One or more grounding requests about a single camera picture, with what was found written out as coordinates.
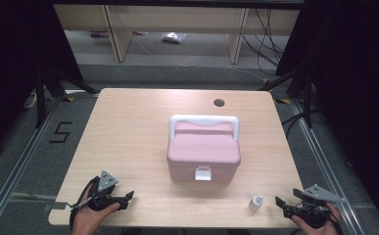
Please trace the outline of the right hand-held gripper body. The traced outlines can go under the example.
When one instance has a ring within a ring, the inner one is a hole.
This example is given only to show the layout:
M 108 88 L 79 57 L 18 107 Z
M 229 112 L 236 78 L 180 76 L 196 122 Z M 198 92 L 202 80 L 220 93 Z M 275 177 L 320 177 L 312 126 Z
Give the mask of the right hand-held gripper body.
M 291 206 L 290 211 L 285 211 L 284 216 L 291 219 L 293 215 L 301 218 L 312 228 L 320 228 L 330 218 L 331 212 L 327 203 L 343 203 L 344 199 L 330 191 L 314 184 L 307 189 L 301 190 L 307 198 Z

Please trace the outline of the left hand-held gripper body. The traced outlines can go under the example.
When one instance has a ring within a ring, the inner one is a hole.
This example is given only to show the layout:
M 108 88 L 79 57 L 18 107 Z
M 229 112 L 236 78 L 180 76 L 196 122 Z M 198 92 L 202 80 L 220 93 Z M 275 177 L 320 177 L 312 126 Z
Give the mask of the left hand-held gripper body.
M 112 199 L 112 192 L 116 188 L 118 180 L 105 170 L 100 176 L 92 178 L 81 192 L 77 202 L 70 205 L 72 210 L 81 210 L 88 206 L 95 212 L 99 212 L 116 203 Z

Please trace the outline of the small white dropper bottle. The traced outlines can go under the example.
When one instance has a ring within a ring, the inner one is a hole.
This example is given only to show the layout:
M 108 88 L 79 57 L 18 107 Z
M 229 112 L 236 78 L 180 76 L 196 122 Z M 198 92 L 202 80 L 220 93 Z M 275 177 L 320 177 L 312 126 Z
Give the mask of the small white dropper bottle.
M 263 203 L 263 196 L 262 195 L 257 195 L 255 196 L 249 203 L 249 209 L 252 212 L 258 211 Z

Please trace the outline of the pink storage box white handle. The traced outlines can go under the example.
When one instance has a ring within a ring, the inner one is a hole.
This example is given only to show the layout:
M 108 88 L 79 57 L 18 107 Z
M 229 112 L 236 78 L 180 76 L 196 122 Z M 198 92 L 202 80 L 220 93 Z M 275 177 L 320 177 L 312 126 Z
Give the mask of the pink storage box white handle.
M 241 162 L 240 119 L 173 115 L 166 159 L 176 182 L 229 183 Z

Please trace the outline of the person's right hand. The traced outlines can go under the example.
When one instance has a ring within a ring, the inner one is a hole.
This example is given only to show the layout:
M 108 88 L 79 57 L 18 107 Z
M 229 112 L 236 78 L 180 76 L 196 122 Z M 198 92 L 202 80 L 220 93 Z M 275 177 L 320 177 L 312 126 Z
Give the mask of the person's right hand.
M 330 218 L 320 228 L 312 228 L 296 215 L 292 216 L 292 220 L 306 235 L 340 235 L 337 229 L 340 213 L 330 203 L 327 204 L 327 208 L 331 212 Z

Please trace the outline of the person's left hand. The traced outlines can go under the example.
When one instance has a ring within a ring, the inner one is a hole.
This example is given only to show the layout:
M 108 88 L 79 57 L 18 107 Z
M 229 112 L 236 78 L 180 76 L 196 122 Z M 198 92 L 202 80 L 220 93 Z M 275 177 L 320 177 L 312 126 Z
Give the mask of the person's left hand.
M 93 211 L 84 206 L 73 219 L 71 235 L 94 235 L 101 223 L 118 208 L 119 204 L 112 204 L 102 211 Z

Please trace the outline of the grey tape piece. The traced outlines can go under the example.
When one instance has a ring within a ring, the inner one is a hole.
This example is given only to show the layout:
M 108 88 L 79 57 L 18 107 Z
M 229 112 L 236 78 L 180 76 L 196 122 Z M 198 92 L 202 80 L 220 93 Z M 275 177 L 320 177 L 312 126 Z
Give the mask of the grey tape piece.
M 62 202 L 54 202 L 52 204 L 46 204 L 43 208 L 45 212 L 50 212 L 51 210 L 64 210 L 67 204 Z

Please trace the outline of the black metal stand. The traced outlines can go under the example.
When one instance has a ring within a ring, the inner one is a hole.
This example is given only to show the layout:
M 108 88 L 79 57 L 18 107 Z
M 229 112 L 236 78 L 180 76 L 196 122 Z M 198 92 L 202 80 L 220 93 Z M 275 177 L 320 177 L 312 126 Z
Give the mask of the black metal stand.
M 302 112 L 302 117 L 305 119 L 308 127 L 312 128 L 310 120 L 311 79 L 308 71 L 302 66 L 297 66 L 284 75 L 279 76 L 274 81 L 266 83 L 263 87 L 259 88 L 259 91 L 269 91 L 289 79 L 291 79 L 291 83 L 287 89 L 287 95 L 290 98 L 298 98 L 300 95 L 303 95 L 304 110 Z
M 37 127 L 39 127 L 46 118 L 45 90 L 48 90 L 53 98 L 62 98 L 67 94 L 61 84 L 62 80 L 67 81 L 87 93 L 99 93 L 99 90 L 85 84 L 81 77 L 75 78 L 66 72 L 51 67 L 39 69 L 35 79 Z

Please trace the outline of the white object beside stand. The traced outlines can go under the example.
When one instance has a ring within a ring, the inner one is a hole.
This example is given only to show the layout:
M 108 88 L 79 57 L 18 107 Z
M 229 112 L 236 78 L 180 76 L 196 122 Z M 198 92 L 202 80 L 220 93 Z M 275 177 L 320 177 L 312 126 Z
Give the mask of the white object beside stand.
M 24 102 L 24 107 L 26 109 L 30 109 L 36 104 L 36 101 L 37 101 L 37 95 L 35 93 L 32 93 L 28 96 L 28 98 Z

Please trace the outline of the black curtain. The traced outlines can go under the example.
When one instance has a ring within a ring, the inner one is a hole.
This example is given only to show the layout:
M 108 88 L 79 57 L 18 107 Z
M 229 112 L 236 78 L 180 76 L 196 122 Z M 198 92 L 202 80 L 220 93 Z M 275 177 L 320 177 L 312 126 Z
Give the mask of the black curtain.
M 0 0 L 0 140 L 47 69 L 82 79 L 53 1 Z
M 280 72 L 311 51 L 311 75 L 322 112 L 379 211 L 379 0 L 298 0 Z

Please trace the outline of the clear plastic bag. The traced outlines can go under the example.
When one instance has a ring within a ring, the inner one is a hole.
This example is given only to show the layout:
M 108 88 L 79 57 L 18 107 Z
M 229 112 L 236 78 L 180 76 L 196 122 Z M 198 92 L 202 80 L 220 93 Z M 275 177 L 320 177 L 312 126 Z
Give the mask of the clear plastic bag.
M 162 42 L 179 44 L 182 43 L 187 34 L 182 32 L 168 32 L 162 35 Z

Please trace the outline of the aluminium floor rail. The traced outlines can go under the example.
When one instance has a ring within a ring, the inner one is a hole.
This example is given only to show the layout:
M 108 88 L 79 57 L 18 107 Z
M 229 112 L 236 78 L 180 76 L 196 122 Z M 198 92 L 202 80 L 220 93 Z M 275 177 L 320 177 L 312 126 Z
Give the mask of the aluminium floor rail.
M 312 127 L 300 118 L 298 131 L 304 135 L 323 177 L 320 185 L 345 200 L 336 204 L 345 234 L 379 235 L 379 211 L 317 108 L 310 110 L 310 123 Z
M 25 169 L 33 156 L 33 153 L 51 120 L 52 115 L 55 113 L 55 110 L 61 102 L 61 98 L 53 98 L 49 102 L 48 107 L 45 109 L 45 117 L 40 123 L 35 125 L 28 141 L 24 145 L 23 151 L 18 157 L 18 160 L 15 162 L 12 170 L 7 174 L 6 181 L 0 188 L 0 217 L 6 208 L 16 186 L 19 184 Z

